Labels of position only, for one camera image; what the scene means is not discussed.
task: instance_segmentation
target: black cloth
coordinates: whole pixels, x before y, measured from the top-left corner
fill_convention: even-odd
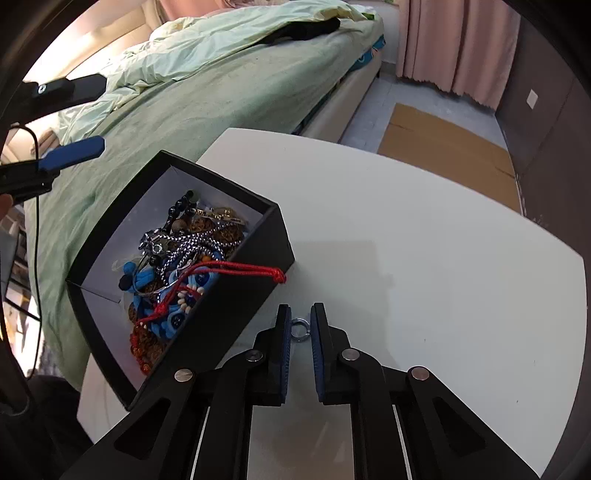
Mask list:
[[[2,375],[7,374],[2,367]],[[13,389],[0,394],[0,478],[59,479],[92,446],[76,418],[80,394],[59,377],[22,380],[21,391],[14,390],[16,382],[0,384]],[[14,401],[22,398],[24,406]]]
[[[328,35],[338,30],[340,20],[336,17],[322,22],[291,22],[279,30],[268,34],[259,44],[273,45],[283,40],[311,40],[320,35]]]

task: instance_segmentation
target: pink curtain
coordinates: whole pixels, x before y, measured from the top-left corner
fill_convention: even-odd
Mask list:
[[[223,0],[160,0],[160,3],[169,20],[180,17],[202,17],[225,7]]]
[[[160,0],[169,20],[179,17],[202,17],[227,8],[281,5],[288,0]]]
[[[520,19],[503,0],[400,0],[396,74],[496,110]]]

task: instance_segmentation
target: red string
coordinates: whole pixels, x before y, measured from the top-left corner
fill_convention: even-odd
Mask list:
[[[246,263],[226,262],[212,260],[209,262],[201,262],[187,268],[183,274],[177,279],[173,288],[166,294],[164,299],[156,305],[154,312],[147,317],[138,319],[138,322],[147,323],[152,320],[157,320],[164,316],[168,310],[168,305],[174,300],[177,293],[180,290],[191,290],[186,286],[181,286],[183,280],[189,275],[192,275],[197,270],[199,273],[221,273],[224,275],[239,275],[239,276],[250,276],[250,277],[271,277],[275,283],[285,283],[285,274],[277,267],[262,267],[260,265],[249,265]]]

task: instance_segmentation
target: cardboard sheet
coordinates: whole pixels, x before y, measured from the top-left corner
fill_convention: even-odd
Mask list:
[[[398,103],[378,153],[453,180],[521,213],[509,153],[436,116]]]

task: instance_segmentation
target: bed frame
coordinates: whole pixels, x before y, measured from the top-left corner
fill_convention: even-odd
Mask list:
[[[338,143],[381,66],[382,51],[378,50],[374,52],[372,61],[365,67],[347,75],[339,88],[304,128],[301,136]]]

